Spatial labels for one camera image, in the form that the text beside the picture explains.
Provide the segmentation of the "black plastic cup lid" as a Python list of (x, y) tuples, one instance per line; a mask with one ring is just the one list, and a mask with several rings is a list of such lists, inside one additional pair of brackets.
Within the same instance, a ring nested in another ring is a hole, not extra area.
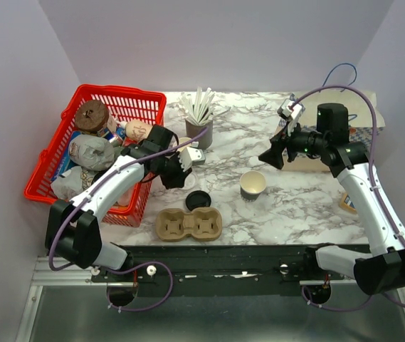
[(211, 197), (210, 195), (203, 190), (195, 190), (190, 192), (185, 199), (185, 207), (192, 211), (200, 207), (210, 207), (211, 206)]

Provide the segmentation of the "black paper coffee cup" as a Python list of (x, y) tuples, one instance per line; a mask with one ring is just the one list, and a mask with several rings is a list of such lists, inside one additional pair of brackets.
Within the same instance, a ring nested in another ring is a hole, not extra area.
[(245, 201), (256, 201), (265, 188), (265, 176), (259, 171), (247, 171), (240, 178), (241, 198)]

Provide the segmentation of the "white plastic cup lid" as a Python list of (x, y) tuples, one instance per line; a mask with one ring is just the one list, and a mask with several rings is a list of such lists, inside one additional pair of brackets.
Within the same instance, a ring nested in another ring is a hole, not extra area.
[(194, 172), (192, 172), (191, 174), (189, 174), (184, 182), (184, 186), (182, 187), (183, 190), (190, 190), (195, 188), (198, 185), (198, 177), (197, 174), (195, 174)]

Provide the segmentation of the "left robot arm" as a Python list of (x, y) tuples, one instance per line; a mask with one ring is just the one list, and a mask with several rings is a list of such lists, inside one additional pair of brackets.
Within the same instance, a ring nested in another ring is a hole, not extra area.
[(59, 199), (52, 204), (45, 240), (52, 270), (58, 270), (53, 259), (60, 256), (70, 266), (107, 268), (116, 281), (131, 276), (126, 249), (104, 242), (99, 224), (114, 203), (140, 182), (158, 176), (167, 189), (184, 186), (193, 162), (185, 144), (171, 147), (173, 137), (171, 130), (154, 125), (144, 140), (124, 147), (114, 164), (88, 189), (69, 201)]

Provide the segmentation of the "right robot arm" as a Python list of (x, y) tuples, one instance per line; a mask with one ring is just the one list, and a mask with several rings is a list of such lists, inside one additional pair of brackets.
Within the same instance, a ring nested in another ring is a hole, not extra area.
[(283, 102), (278, 114), (285, 126), (259, 160), (280, 170), (298, 154), (320, 159), (350, 196), (369, 242), (367, 254), (334, 244), (307, 248), (304, 275), (318, 279), (326, 271), (337, 272), (354, 279), (368, 295), (405, 287), (405, 228), (381, 189), (365, 145), (349, 140), (347, 108), (340, 103), (319, 105), (312, 132), (300, 127), (303, 111), (294, 100)]

